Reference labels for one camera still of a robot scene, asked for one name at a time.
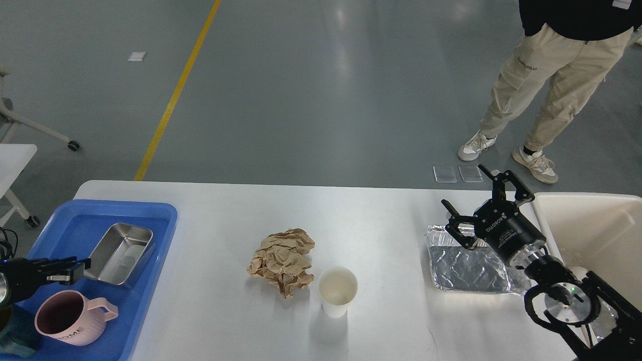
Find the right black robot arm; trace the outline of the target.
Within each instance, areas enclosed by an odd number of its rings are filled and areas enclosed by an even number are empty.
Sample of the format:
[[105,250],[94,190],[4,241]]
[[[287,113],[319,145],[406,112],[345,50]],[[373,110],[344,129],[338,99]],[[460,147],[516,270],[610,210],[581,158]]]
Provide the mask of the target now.
[[[559,334],[578,360],[640,360],[640,311],[591,270],[578,279],[559,258],[544,250],[546,237],[521,213],[534,194],[511,170],[479,169],[493,185],[492,196],[471,216],[461,215],[447,200],[445,230],[468,250],[486,242],[507,266],[536,282],[524,297],[533,322]],[[616,313],[615,325],[602,340],[584,343],[574,327],[597,320],[602,304]]]

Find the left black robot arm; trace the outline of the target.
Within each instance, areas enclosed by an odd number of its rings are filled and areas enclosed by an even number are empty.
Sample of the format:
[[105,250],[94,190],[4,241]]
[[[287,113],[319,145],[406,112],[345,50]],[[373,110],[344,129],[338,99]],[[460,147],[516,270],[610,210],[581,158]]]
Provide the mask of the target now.
[[18,235],[11,229],[2,228],[1,306],[6,307],[24,301],[43,285],[60,283],[73,285],[91,267],[91,260],[78,260],[75,256],[53,259],[28,260],[16,257]]

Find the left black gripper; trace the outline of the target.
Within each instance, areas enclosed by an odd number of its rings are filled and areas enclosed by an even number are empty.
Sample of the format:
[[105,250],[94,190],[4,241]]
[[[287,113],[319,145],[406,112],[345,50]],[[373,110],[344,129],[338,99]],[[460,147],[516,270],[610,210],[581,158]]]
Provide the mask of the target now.
[[[76,257],[62,259],[13,258],[3,260],[2,273],[2,302],[1,306],[9,306],[32,297],[42,285],[59,283],[73,285],[84,277],[85,269],[90,269],[91,260]],[[42,271],[57,271],[46,276]]]

